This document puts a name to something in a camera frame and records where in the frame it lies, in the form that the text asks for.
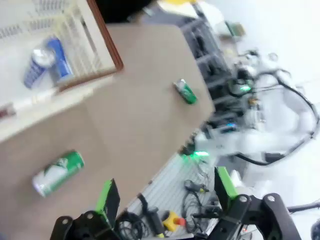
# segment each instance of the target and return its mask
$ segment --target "table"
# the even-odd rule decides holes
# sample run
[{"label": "table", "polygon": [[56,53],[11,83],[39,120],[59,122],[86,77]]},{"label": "table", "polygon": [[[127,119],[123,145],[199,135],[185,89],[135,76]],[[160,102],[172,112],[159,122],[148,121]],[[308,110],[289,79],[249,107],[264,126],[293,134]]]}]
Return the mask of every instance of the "table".
[{"label": "table", "polygon": [[[49,239],[58,217],[93,209],[110,178],[122,211],[214,110],[178,28],[115,25],[109,31],[125,66],[114,83],[0,144],[0,233],[8,239]],[[195,105],[172,87],[179,78],[194,90]],[[71,149],[82,154],[84,170],[40,197],[32,176]]]}]

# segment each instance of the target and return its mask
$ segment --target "green light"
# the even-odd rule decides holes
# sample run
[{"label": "green light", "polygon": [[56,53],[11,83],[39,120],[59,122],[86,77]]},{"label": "green light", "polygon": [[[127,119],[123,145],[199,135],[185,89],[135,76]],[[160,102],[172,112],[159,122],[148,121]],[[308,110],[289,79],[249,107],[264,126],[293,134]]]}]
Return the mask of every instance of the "green light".
[{"label": "green light", "polygon": [[207,153],[206,151],[195,151],[194,154],[199,157],[209,156],[209,153]]},{"label": "green light", "polygon": [[249,87],[249,86],[240,87],[240,90],[242,90],[242,91],[249,91],[250,89],[251,89],[251,87]]}]

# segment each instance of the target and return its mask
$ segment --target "green and white can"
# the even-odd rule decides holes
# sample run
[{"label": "green and white can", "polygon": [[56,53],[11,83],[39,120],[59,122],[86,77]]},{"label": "green and white can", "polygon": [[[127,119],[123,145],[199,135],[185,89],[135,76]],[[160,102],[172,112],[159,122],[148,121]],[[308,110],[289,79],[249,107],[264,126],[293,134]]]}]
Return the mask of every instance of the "green and white can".
[{"label": "green and white can", "polygon": [[173,83],[175,89],[183,97],[188,104],[194,104],[197,101],[196,95],[192,92],[184,79],[180,79]]},{"label": "green and white can", "polygon": [[84,166],[80,153],[69,152],[35,175],[32,184],[41,196],[47,197]]}]

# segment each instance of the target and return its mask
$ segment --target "screw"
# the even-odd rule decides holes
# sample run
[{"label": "screw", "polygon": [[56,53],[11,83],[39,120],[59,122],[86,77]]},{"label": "screw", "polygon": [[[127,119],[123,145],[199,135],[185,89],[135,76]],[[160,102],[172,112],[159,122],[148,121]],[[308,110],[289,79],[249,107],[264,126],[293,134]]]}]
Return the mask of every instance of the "screw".
[{"label": "screw", "polygon": [[270,201],[270,202],[274,202],[276,199],[274,196],[268,196],[267,199]]},{"label": "screw", "polygon": [[92,219],[94,217],[94,215],[92,213],[89,213],[87,216],[86,216],[88,219]]},{"label": "screw", "polygon": [[245,196],[241,196],[241,197],[239,198],[239,200],[240,200],[240,202],[245,203],[245,202],[247,201],[247,198],[246,198]]}]

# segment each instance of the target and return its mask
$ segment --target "crushed blue can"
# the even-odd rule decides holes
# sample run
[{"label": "crushed blue can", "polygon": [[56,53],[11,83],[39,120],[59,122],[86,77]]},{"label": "crushed blue can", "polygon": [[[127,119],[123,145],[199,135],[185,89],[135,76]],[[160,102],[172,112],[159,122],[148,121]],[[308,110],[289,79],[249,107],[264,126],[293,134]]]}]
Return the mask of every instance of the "crushed blue can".
[{"label": "crushed blue can", "polygon": [[67,62],[61,41],[57,37],[51,37],[47,40],[45,46],[55,53],[56,62],[53,68],[55,75],[57,75],[56,79],[54,79],[55,83],[64,82],[73,77],[73,72]]},{"label": "crushed blue can", "polygon": [[56,54],[53,50],[40,45],[33,49],[30,65],[24,76],[24,85],[32,89],[35,82],[40,81],[44,73],[56,63]]}]

